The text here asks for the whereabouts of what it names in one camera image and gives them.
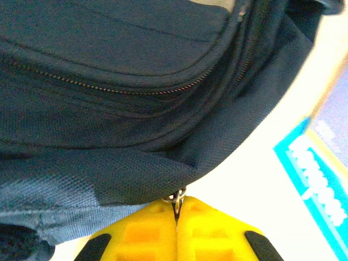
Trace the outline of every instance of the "yellow object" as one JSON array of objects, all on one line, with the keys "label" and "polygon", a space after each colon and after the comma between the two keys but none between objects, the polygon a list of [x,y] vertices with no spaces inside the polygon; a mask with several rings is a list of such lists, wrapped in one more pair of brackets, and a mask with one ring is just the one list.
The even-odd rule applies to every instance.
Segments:
[{"label": "yellow object", "polygon": [[76,260],[258,261],[244,235],[246,231],[262,234],[257,228],[187,196],[177,232],[172,205],[159,200],[95,233],[90,242],[111,235],[105,249],[101,249],[101,258],[85,258],[98,250],[94,241],[89,245],[93,249]]}]

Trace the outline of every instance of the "dark blue backpack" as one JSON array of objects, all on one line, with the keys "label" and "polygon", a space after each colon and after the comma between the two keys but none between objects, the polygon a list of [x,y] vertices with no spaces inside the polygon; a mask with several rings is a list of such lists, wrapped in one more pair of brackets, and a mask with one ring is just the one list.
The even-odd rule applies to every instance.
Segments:
[{"label": "dark blue backpack", "polygon": [[207,174],[341,1],[1,1],[0,259],[47,260]]}]

